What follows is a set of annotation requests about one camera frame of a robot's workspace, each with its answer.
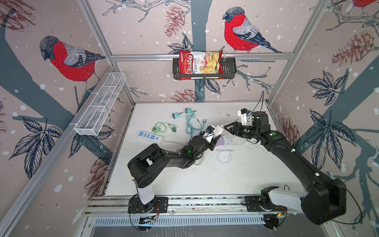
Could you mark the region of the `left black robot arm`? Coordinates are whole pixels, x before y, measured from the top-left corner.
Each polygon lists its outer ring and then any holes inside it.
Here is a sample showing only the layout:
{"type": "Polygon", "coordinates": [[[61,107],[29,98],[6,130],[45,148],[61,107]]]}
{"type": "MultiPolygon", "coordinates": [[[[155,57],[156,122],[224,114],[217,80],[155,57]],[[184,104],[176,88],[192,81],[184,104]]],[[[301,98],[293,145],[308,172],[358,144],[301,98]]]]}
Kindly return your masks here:
{"type": "Polygon", "coordinates": [[[133,177],[137,194],[129,200],[128,213],[166,213],[168,198],[156,197],[153,191],[154,180],[165,168],[190,168],[202,158],[205,151],[214,150],[222,131],[220,126],[209,126],[175,152],[160,148],[154,143],[131,159],[127,167],[133,177]]]}

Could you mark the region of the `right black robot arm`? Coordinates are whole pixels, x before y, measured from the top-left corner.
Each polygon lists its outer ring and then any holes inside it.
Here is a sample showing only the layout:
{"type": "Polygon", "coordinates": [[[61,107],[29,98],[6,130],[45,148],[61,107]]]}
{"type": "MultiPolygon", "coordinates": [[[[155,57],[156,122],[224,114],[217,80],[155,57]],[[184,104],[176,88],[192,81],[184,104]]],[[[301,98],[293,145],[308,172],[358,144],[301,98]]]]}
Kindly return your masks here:
{"type": "Polygon", "coordinates": [[[252,112],[251,125],[247,124],[249,111],[238,112],[241,122],[224,126],[230,134],[247,140],[256,139],[267,151],[277,156],[300,180],[305,191],[293,192],[270,186],[262,189],[260,204],[263,210],[276,206],[303,213],[316,225],[333,220],[346,213],[346,186],[340,179],[332,179],[316,169],[277,130],[271,130],[265,112],[252,112]]]}

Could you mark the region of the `white charger adapter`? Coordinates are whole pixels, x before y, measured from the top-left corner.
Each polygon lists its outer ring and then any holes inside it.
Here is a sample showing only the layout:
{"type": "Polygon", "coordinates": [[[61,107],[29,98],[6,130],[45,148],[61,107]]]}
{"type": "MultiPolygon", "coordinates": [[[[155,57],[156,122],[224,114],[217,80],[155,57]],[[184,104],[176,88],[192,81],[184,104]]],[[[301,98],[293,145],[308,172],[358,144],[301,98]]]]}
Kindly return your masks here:
{"type": "Polygon", "coordinates": [[[223,144],[224,144],[225,146],[228,146],[228,145],[231,144],[231,142],[230,142],[230,138],[229,138],[228,136],[223,135],[222,139],[223,139],[223,144]]]}
{"type": "Polygon", "coordinates": [[[216,128],[214,129],[214,135],[219,136],[221,133],[224,131],[224,127],[217,125],[216,128]]]}

